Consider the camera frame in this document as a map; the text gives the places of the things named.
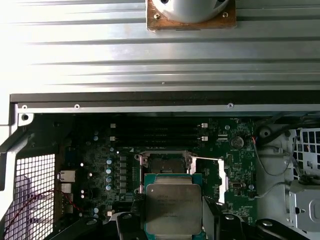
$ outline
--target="motherboard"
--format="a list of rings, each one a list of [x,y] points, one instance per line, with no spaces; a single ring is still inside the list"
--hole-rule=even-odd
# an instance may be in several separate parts
[[[108,221],[144,194],[145,175],[202,174],[202,195],[252,225],[254,127],[251,118],[79,117],[64,163],[76,170],[74,202],[84,210],[81,215]]]

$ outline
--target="metal mesh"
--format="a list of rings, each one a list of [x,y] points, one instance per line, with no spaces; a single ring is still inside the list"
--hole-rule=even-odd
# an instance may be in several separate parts
[[[297,130],[299,140],[296,142],[293,157],[298,160],[301,169],[309,174],[320,176],[320,128]],[[299,179],[293,169],[294,179]]]
[[[53,230],[55,155],[18,159],[14,201],[5,215],[5,227],[31,198],[5,235],[5,240],[42,240]]]

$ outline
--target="capacitor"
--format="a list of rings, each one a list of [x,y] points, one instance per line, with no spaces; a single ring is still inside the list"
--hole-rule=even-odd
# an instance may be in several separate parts
[[[109,184],[109,183],[111,183],[111,181],[112,181],[112,176],[108,176],[106,179],[106,182]]]
[[[110,191],[111,188],[112,188],[112,185],[111,185],[111,184],[108,184],[107,186],[105,186],[105,189],[106,189],[107,191]]]
[[[250,184],[250,185],[248,186],[248,188],[252,191],[253,189],[255,189],[255,185]]]

